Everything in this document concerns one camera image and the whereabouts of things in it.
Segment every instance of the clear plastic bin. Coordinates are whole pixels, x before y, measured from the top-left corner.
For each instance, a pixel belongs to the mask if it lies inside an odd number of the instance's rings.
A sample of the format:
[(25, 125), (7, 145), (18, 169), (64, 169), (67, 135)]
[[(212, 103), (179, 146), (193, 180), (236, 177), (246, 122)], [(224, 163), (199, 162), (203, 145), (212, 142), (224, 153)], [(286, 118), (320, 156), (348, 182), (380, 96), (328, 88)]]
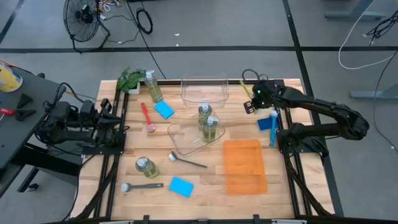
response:
[(228, 99), (228, 77), (183, 75), (181, 79), (181, 99), (187, 108), (197, 108), (200, 103), (208, 103), (212, 108), (224, 107)]
[[(212, 112), (212, 116), (217, 119), (217, 114)], [(225, 128), (220, 121), (217, 121), (216, 136), (212, 142), (204, 142), (203, 132), (199, 130), (199, 114), (190, 118), (183, 119), (177, 124), (171, 124), (167, 128), (170, 138), (172, 139), (177, 152), (180, 155), (188, 155), (193, 153), (219, 139), (225, 134)]]

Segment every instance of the green leaves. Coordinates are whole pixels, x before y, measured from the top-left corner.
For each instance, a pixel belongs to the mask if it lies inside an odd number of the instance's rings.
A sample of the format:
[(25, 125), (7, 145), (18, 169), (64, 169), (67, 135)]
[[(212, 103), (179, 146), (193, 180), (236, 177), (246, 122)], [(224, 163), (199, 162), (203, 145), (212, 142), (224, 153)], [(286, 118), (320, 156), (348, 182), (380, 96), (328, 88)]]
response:
[(124, 69), (118, 78), (117, 89), (128, 93), (129, 90), (136, 88), (140, 78), (144, 78), (145, 72), (141, 69), (130, 72), (130, 67)]

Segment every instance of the orange container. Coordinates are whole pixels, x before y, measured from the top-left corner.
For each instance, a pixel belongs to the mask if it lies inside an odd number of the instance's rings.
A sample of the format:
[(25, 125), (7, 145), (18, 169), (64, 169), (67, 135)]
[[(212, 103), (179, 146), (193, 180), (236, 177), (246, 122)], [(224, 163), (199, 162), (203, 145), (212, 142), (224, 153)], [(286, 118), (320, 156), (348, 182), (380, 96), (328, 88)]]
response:
[(267, 192), (268, 184), (260, 141), (224, 141), (224, 167), (228, 195)]

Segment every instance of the butcher block tabletop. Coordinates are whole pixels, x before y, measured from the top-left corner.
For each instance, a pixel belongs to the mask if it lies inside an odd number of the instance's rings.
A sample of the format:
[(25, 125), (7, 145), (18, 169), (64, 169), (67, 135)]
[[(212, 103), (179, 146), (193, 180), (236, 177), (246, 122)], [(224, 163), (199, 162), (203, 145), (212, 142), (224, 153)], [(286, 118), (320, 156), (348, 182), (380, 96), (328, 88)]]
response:
[[(284, 79), (287, 86), (303, 91), (299, 79)], [(112, 220), (142, 220), (149, 215), (151, 220), (196, 220), (196, 219), (252, 219), (254, 214), (261, 218), (293, 218), (292, 201), (284, 164), (284, 158), (277, 144), (269, 146), (270, 131), (259, 131), (257, 120), (267, 118), (270, 110), (258, 114), (246, 114), (243, 103), (249, 98), (241, 85), (229, 85), (229, 98), (223, 108), (214, 108), (225, 134), (213, 144), (204, 147), (182, 159), (208, 166), (206, 169), (180, 161), (171, 161), (169, 154), (175, 151), (167, 128), (181, 120), (198, 113), (198, 108), (186, 108), (181, 99), (180, 85), (160, 86), (164, 101), (174, 110), (174, 114), (164, 119), (154, 109), (149, 91), (141, 86), (139, 95), (130, 95), (127, 105), (126, 144), (124, 154), (120, 157), (116, 188), (114, 193)], [(116, 80), (103, 80), (99, 86), (96, 107), (100, 108), (103, 98), (113, 103)], [(124, 94), (120, 95), (118, 115), (121, 114)], [(147, 122), (141, 109), (146, 104), (149, 117), (156, 126), (153, 133), (147, 132)], [(311, 124), (310, 114), (301, 108), (291, 109), (292, 121)], [(286, 118), (282, 115), (284, 127)], [(223, 142), (235, 139), (258, 139), (261, 142), (262, 157), (268, 183), (268, 191), (258, 195), (227, 195), (224, 176)], [(136, 170), (136, 160), (148, 157), (159, 166), (160, 175), (148, 179)], [(326, 182), (321, 159), (316, 153), (301, 153), (305, 181), (315, 198), (330, 213), (333, 205)], [(113, 156), (109, 159), (109, 168)], [(89, 203), (97, 191), (100, 179), (103, 156), (96, 155), (87, 162), (80, 172), (79, 191), (71, 217), (77, 216)], [(173, 177), (179, 177), (194, 184), (190, 197), (184, 197), (169, 190)], [(132, 189), (122, 193), (122, 183), (133, 185), (164, 183), (163, 188)], [(108, 190), (103, 194), (100, 216), (105, 215)], [(300, 212), (304, 213), (300, 189), (296, 186)]]

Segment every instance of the black fan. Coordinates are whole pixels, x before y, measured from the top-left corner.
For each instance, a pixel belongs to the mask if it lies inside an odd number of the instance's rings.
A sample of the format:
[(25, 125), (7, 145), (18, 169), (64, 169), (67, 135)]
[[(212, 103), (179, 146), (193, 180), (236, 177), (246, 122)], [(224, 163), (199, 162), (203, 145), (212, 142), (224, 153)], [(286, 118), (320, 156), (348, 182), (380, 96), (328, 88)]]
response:
[[(100, 49), (110, 36), (109, 30), (100, 21), (100, 12), (98, 10), (98, 0), (66, 0), (63, 6), (63, 23), (72, 40), (73, 49), (77, 52), (90, 52)], [(80, 51), (75, 47), (75, 41), (86, 42), (91, 40), (97, 33), (98, 27), (103, 27), (106, 31), (106, 37), (102, 44), (96, 49)]]

